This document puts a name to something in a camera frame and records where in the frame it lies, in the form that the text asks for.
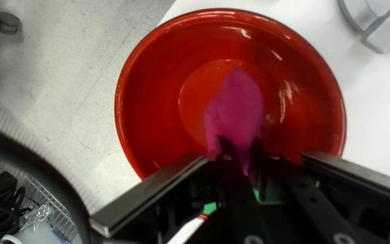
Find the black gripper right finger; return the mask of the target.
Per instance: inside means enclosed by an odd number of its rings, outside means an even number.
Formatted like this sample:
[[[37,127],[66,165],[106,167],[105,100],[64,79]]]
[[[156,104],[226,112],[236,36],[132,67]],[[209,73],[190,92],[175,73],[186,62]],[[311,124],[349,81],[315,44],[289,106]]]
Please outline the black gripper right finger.
[[[258,140],[250,148],[250,166],[272,178],[303,214],[304,237],[312,235],[322,244],[385,244],[346,220],[307,173],[280,154],[265,153]]]

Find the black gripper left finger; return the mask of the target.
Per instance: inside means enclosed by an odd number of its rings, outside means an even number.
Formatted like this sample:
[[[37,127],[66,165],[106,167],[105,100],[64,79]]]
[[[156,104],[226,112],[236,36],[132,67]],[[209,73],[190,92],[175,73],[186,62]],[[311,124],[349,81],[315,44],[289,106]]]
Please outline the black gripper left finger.
[[[186,244],[273,244],[251,184],[242,172],[235,146],[219,138],[220,153],[208,162],[216,209]]]

